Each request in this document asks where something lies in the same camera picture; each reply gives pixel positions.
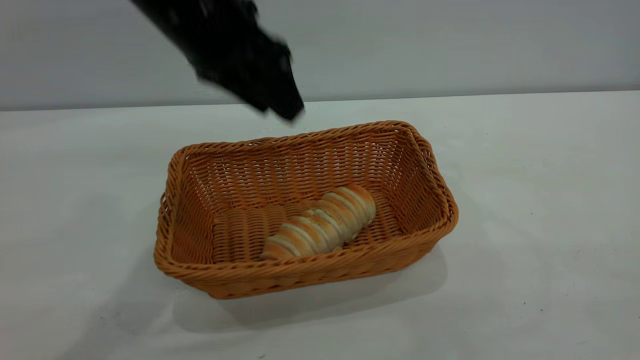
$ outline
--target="black robotic arm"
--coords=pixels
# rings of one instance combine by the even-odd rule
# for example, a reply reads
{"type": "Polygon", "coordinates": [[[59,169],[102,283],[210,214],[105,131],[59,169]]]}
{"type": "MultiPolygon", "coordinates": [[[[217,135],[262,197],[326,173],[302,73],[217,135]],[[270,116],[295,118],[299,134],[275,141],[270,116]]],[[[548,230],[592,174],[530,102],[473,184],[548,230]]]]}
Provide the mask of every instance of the black robotic arm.
{"type": "Polygon", "coordinates": [[[251,0],[131,0],[187,57],[200,79],[293,120],[304,108],[291,52],[269,38],[251,0]]]}

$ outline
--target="gray wall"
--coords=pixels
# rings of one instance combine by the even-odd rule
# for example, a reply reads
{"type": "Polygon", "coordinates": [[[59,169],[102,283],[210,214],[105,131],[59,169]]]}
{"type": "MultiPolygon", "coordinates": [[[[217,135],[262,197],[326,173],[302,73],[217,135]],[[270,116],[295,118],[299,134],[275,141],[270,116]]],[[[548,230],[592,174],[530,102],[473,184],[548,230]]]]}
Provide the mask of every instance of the gray wall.
{"type": "MultiPolygon", "coordinates": [[[[257,0],[306,100],[640,88],[639,0],[257,0]]],[[[125,0],[3,0],[0,108],[234,102],[125,0]]]]}

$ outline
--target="table surface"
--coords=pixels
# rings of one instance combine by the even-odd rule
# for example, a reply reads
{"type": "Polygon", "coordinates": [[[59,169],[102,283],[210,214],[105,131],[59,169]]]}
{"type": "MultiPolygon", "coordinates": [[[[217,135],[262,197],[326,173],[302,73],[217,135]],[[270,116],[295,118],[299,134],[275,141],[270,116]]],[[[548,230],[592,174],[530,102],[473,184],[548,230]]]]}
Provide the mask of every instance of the table surface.
{"type": "Polygon", "coordinates": [[[640,359],[640,92],[0,113],[0,359],[640,359]],[[214,300],[152,259],[172,154],[405,120],[460,222],[402,272],[214,300]]]}

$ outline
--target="wicker basket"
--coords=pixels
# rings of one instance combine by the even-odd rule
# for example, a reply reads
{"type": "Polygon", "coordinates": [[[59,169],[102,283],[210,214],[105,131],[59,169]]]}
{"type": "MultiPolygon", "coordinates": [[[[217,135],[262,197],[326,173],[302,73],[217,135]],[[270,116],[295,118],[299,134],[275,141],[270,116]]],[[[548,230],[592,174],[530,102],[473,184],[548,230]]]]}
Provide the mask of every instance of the wicker basket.
{"type": "Polygon", "coordinates": [[[404,122],[203,143],[169,164],[154,258],[166,275],[232,299],[400,270],[451,232],[458,208],[429,143],[404,122]],[[374,222],[330,254],[261,261],[264,239],[337,186],[374,196],[374,222]]]}

